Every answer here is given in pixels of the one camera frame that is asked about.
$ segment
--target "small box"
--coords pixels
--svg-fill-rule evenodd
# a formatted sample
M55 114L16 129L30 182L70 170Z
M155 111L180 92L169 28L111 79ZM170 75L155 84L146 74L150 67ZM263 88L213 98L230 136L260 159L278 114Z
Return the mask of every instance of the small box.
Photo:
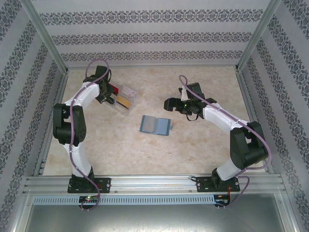
M114 99L114 104L105 102L110 107L127 116L136 105L136 92L127 86L121 86L114 81L110 81L114 89L111 98Z

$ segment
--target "marble-patterned surface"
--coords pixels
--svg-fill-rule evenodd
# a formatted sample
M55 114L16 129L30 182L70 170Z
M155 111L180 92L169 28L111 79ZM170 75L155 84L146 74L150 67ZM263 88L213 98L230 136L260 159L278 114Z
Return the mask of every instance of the marble-patterned surface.
M84 110L85 150L96 175L211 173L229 158L229 135L205 120L189 122L163 109L164 100L180 97L180 74L189 83L199 82L206 98L249 120L233 67L112 69L114 82L136 90L138 104L128 116L96 100ZM77 92L83 79L84 70L70 71L63 101ZM143 115L170 118L174 127L169 136L141 133ZM69 157L54 138L44 175L71 175Z

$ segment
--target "patterned wallpaper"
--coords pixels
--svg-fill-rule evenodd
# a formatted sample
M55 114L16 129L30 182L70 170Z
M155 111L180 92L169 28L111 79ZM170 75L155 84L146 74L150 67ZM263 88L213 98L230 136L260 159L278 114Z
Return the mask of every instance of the patterned wallpaper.
M235 65L269 0L34 0L69 68Z
M0 232L33 175L62 73L18 0L0 1Z
M309 6L283 0L242 70L301 231L309 231Z

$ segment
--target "clear container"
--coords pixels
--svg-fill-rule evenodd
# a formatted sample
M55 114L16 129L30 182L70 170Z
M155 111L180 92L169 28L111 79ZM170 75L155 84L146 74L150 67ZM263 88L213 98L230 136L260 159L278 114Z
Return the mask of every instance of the clear container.
M110 81L109 84L114 88L114 92L111 95L111 98L114 99L114 104L110 104L109 102L105 103L124 116L127 116L136 105L136 92L114 81Z

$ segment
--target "enclosure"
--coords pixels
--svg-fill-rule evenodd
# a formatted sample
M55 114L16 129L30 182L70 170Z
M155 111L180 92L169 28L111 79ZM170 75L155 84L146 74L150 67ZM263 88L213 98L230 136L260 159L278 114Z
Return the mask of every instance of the enclosure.
M1 231L309 231L308 4L1 0ZM81 212L87 194L68 193L72 164L53 137L53 107L105 65L85 74L96 59L136 102L127 116L96 100L84 109L87 158L110 182ZM230 135L164 109L180 98L179 75L259 122L270 147L271 165L248 170L226 210L213 205L227 191L199 192L192 177L229 159ZM143 115L170 119L169 135L141 133Z

